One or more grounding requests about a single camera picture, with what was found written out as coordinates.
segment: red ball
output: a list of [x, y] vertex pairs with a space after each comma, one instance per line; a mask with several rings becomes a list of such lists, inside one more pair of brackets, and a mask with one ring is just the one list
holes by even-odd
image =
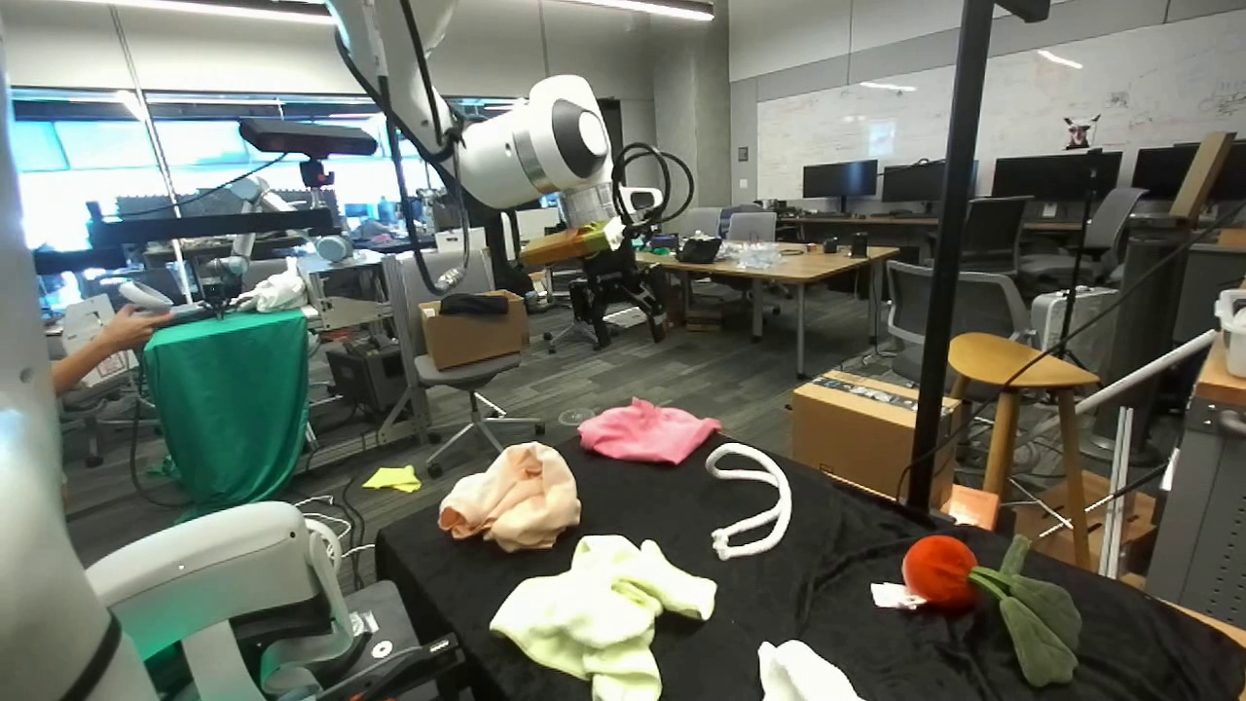
[[966, 610], [972, 606], [972, 581], [978, 555], [966, 542], [935, 532], [914, 542], [905, 551], [905, 584], [940, 610]]

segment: wooden desk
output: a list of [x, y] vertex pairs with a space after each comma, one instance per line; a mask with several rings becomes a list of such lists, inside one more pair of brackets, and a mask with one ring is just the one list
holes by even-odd
[[1211, 344], [1211, 353], [1203, 363], [1203, 372], [1194, 383], [1194, 396], [1207, 405], [1235, 405], [1246, 410], [1246, 377], [1235, 377], [1223, 363], [1225, 344]]
[[839, 252], [823, 248], [801, 248], [801, 246], [774, 246], [766, 259], [752, 266], [747, 252], [740, 255], [721, 255], [713, 266], [689, 266], [675, 255], [650, 255], [639, 252], [639, 266], [676, 272], [683, 284], [689, 275], [721, 275], [721, 279], [752, 279], [752, 340], [763, 335], [763, 302], [758, 293], [763, 284], [789, 284], [795, 288], [795, 372], [805, 377], [805, 288], [853, 270], [870, 270], [870, 323], [874, 340], [884, 335], [884, 259], [895, 255], [892, 246], [870, 246], [863, 255], [853, 255], [845, 246]]
[[[826, 227], [826, 228], [892, 228], [892, 235], [935, 235], [940, 219], [834, 219], [834, 213], [783, 213], [778, 227]], [[1029, 219], [1022, 235], [1076, 236], [1076, 219]]]

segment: person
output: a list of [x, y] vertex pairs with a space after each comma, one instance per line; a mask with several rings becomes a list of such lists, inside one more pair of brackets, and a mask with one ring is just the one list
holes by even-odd
[[104, 320], [104, 327], [87, 345], [52, 363], [52, 390], [57, 396], [72, 394], [104, 357], [122, 350], [142, 350], [156, 335], [156, 327], [162, 327], [169, 320], [173, 313], [122, 309], [117, 314]]

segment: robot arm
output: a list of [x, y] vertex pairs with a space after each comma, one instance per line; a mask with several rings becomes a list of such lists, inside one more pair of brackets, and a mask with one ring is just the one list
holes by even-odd
[[331, 0], [329, 9], [357, 84], [447, 181], [490, 210], [562, 191], [567, 227], [625, 235], [613, 200], [613, 137], [586, 79], [544, 79], [510, 114], [465, 124], [423, 68], [451, 0]]

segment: pink cloth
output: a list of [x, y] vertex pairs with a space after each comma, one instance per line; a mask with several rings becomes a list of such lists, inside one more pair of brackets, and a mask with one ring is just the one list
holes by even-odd
[[579, 444], [609, 461], [686, 463], [713, 433], [721, 433], [721, 422], [634, 396], [586, 422]]

